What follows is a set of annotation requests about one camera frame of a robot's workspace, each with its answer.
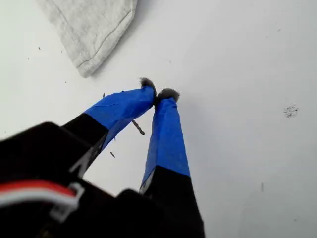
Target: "wire cable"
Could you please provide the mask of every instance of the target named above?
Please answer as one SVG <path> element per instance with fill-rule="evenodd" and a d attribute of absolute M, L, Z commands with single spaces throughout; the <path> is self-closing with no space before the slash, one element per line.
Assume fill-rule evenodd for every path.
<path fill-rule="evenodd" d="M 24 180 L 0 184 L 0 208 L 21 202 L 50 202 L 66 207 L 78 206 L 71 189 L 44 180 Z"/>

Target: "black plastic part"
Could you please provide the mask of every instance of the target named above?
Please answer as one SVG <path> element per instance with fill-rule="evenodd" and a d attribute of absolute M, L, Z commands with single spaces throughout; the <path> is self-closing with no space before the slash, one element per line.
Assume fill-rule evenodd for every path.
<path fill-rule="evenodd" d="M 1 237 L 203 237 L 187 176 L 156 167 L 145 195 L 126 190 L 114 198 L 69 172 L 93 148 L 90 164 L 106 135 L 92 117 L 80 115 L 63 127 L 47 122 L 1 141 L 0 183 L 43 179 L 64 186 L 77 182 L 85 189 L 79 208 L 63 223 L 49 215 L 49 203 L 0 208 Z"/>
<path fill-rule="evenodd" d="M 108 129 L 94 120 L 90 115 L 82 113 L 63 126 L 66 130 L 86 141 L 90 145 L 95 145 L 104 136 Z"/>
<path fill-rule="evenodd" d="M 169 233 L 175 237 L 205 237 L 204 223 L 197 207 L 191 178 L 156 166 L 148 179 L 151 181 L 145 183 L 149 182 L 150 185 L 143 195 L 164 207 Z"/>

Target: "white wire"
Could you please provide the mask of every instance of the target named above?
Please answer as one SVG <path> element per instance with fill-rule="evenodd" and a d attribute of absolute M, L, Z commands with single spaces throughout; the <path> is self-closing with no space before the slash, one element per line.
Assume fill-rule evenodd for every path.
<path fill-rule="evenodd" d="M 66 207 L 78 207 L 78 198 L 43 188 L 25 188 L 12 192 L 0 192 L 0 208 L 15 203 L 39 201 L 59 204 Z"/>

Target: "wire connector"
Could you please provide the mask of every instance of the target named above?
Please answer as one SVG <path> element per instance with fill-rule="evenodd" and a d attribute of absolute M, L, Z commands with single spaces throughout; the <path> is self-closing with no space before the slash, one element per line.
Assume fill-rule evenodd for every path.
<path fill-rule="evenodd" d="M 50 216 L 61 223 L 64 222 L 73 211 L 77 210 L 79 199 L 85 191 L 85 189 L 77 182 L 71 183 L 68 187 L 76 192 L 77 204 L 74 206 L 57 205 L 50 211 Z"/>

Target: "small black crumb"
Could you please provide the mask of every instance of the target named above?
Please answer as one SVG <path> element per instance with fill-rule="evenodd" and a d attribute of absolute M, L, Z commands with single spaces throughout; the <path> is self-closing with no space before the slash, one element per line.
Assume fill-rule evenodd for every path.
<path fill-rule="evenodd" d="M 145 135 L 144 131 L 142 131 L 142 129 L 139 127 L 139 125 L 135 122 L 135 120 L 132 120 L 132 123 L 134 124 L 134 126 L 138 129 L 139 133 L 141 135 Z"/>

